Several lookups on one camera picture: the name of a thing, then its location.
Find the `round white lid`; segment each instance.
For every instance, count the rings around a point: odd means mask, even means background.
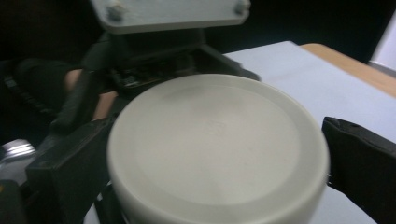
[[[108,166],[124,212],[153,223],[268,223],[312,206],[328,152],[285,93],[199,75],[145,91],[118,117]]]

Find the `white lid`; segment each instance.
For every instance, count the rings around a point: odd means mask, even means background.
[[[318,125],[289,96],[247,78],[200,75],[129,103],[108,165],[129,218],[273,223],[315,207],[329,162]]]

